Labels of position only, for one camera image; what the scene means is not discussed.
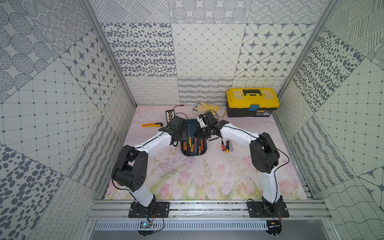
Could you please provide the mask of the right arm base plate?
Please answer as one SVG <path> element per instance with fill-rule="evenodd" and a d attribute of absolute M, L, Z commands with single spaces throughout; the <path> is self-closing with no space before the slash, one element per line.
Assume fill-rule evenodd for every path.
<path fill-rule="evenodd" d="M 285 202 L 270 204 L 269 202 L 246 202 L 250 218 L 289 218 L 290 214 Z"/>

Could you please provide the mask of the teal plastic storage tray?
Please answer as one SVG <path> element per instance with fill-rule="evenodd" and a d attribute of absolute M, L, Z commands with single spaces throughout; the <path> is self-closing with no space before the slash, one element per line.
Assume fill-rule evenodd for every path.
<path fill-rule="evenodd" d="M 208 150 L 207 140 L 198 138 L 196 133 L 200 132 L 200 124 L 197 120 L 187 120 L 185 131 L 182 132 L 181 152 L 187 157 L 204 155 Z"/>

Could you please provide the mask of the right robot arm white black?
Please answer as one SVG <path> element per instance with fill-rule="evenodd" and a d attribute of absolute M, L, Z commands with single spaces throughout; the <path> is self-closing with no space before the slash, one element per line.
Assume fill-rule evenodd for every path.
<path fill-rule="evenodd" d="M 225 120 L 218 120 L 211 111 L 197 118 L 200 128 L 197 138 L 210 139 L 211 136 L 225 138 L 249 147 L 254 168 L 261 173 L 263 184 L 262 201 L 265 209 L 272 210 L 282 206 L 284 200 L 278 187 L 280 150 L 275 146 L 268 133 L 256 134 L 240 129 Z"/>

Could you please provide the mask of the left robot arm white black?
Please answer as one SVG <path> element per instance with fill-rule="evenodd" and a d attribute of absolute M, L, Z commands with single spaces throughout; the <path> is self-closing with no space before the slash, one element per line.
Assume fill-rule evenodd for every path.
<path fill-rule="evenodd" d="M 149 140 L 136 146 L 125 145 L 112 170 L 112 183 L 118 184 L 118 190 L 126 190 L 139 206 L 152 207 L 156 200 L 145 184 L 148 160 L 160 150 L 168 146 L 177 146 L 182 139 L 182 132 L 186 129 L 187 120 L 174 117 L 166 127 Z"/>

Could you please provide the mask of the yellow black screwdriver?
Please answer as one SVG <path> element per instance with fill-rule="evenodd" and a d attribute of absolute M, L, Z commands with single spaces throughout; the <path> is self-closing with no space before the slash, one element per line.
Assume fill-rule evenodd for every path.
<path fill-rule="evenodd" d="M 225 151 L 226 153 L 230 152 L 230 141 L 226 141 Z"/>

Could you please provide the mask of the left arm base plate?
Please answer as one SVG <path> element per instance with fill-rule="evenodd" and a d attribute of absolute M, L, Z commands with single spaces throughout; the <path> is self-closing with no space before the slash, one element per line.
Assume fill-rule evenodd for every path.
<path fill-rule="evenodd" d="M 170 202 L 151 202 L 148 207 L 144 207 L 137 202 L 131 203 L 129 218 L 168 218 Z"/>

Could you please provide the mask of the red black screwdriver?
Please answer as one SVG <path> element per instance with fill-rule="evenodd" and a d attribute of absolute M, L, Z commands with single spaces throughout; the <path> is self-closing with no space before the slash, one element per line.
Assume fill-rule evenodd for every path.
<path fill-rule="evenodd" d="M 225 152 L 226 151 L 226 146 L 224 144 L 223 138 L 221 138 L 221 146 L 222 146 L 222 151 Z"/>

